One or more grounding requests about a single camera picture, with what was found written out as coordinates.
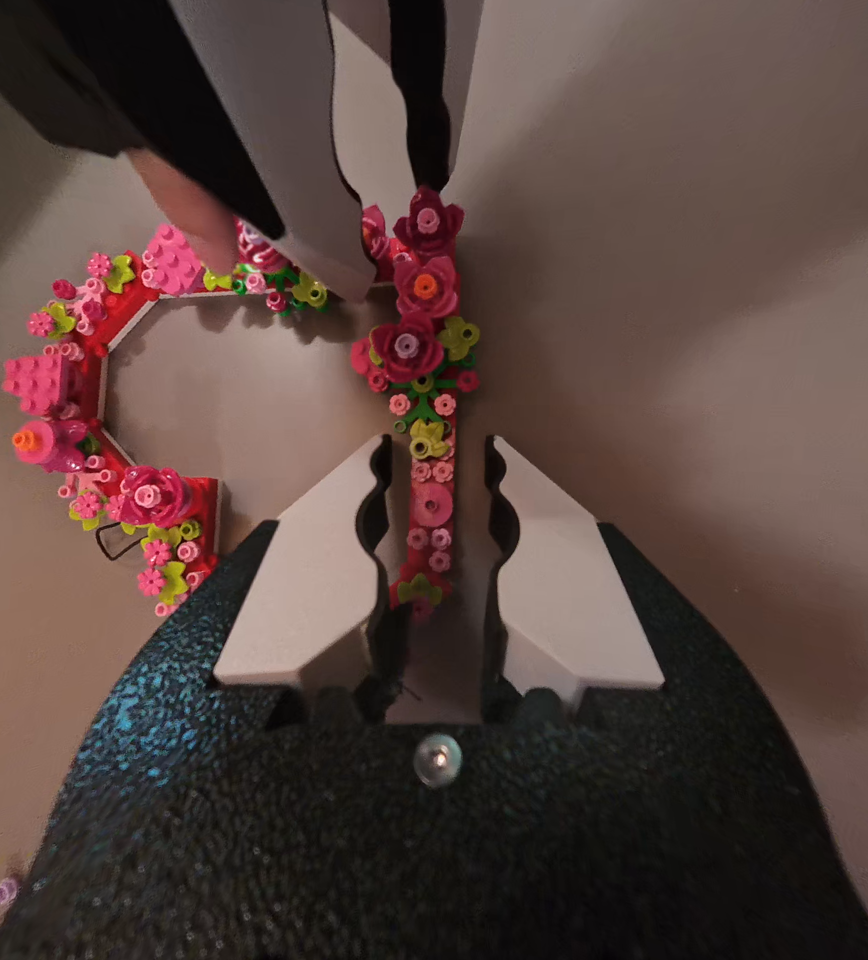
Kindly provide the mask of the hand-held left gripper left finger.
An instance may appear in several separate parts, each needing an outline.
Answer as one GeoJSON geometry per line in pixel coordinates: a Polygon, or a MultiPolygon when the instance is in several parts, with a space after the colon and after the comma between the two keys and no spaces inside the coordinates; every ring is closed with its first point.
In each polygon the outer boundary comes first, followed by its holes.
{"type": "Polygon", "coordinates": [[[368,630],[386,602],[377,548],[388,529],[392,438],[360,445],[284,510],[213,677],[313,700],[355,692],[372,671],[368,630]]]}

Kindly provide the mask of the red lego heart flower wreath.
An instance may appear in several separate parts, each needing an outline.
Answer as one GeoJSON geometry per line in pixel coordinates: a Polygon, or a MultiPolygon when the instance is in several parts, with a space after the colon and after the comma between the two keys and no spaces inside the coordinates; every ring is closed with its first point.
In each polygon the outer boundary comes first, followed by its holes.
{"type": "MultiPolygon", "coordinates": [[[[351,347],[350,366],[388,402],[393,429],[411,457],[406,561],[390,587],[392,608],[424,622],[451,595],[455,520],[457,402],[479,388],[477,325],[460,314],[455,264],[463,209],[428,187],[387,231],[378,206],[363,211],[362,242],[375,280],[395,291],[397,317],[351,347]]],[[[44,342],[36,354],[4,363],[2,390],[27,418],[10,440],[15,459],[58,474],[68,518],[102,535],[119,528],[140,547],[138,589],[166,618],[197,590],[219,560],[220,486],[170,467],[135,465],[104,424],[107,366],[115,347],[159,302],[206,296],[264,298],[280,319],[330,305],[328,287],[235,220],[239,260],[216,273],[173,224],[161,224],[141,253],[96,251],[80,284],[59,278],[27,329],[44,342]]]]}

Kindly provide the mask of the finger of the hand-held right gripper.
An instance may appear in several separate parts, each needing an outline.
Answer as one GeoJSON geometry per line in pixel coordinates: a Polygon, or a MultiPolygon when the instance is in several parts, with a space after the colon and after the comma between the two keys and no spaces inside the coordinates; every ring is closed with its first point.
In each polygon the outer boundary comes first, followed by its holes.
{"type": "Polygon", "coordinates": [[[329,292],[362,303],[376,267],[333,131],[335,54],[321,1],[172,1],[273,208],[239,217],[329,292]]]}
{"type": "Polygon", "coordinates": [[[482,1],[389,1],[390,68],[416,187],[449,182],[471,86],[482,1]]]}

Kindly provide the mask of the person's right hand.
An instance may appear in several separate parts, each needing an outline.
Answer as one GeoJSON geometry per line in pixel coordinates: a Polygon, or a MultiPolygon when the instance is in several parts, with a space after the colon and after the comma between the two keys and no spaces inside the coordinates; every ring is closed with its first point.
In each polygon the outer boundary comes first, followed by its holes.
{"type": "Polygon", "coordinates": [[[201,264],[214,274],[231,273],[239,259],[233,213],[151,150],[126,150],[126,157],[164,218],[183,233],[201,264]]]}

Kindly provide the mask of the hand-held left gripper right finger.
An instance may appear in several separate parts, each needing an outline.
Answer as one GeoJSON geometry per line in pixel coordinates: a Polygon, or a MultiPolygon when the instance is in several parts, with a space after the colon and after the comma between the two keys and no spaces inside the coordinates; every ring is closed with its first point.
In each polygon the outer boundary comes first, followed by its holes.
{"type": "Polygon", "coordinates": [[[548,690],[574,714],[590,690],[665,684],[596,518],[498,435],[485,442],[488,575],[483,713],[548,690]]]}

